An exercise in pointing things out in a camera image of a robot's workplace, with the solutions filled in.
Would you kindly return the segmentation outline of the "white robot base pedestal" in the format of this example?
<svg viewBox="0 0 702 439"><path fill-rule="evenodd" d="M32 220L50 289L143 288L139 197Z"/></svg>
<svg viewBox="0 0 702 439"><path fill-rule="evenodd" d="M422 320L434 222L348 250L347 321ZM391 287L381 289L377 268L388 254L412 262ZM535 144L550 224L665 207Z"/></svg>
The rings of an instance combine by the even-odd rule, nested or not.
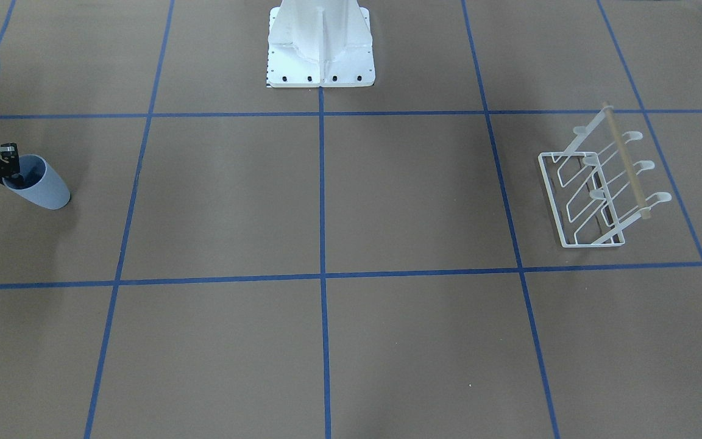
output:
<svg viewBox="0 0 702 439"><path fill-rule="evenodd" d="M373 86L370 18L357 1L282 1L271 8L267 86Z"/></svg>

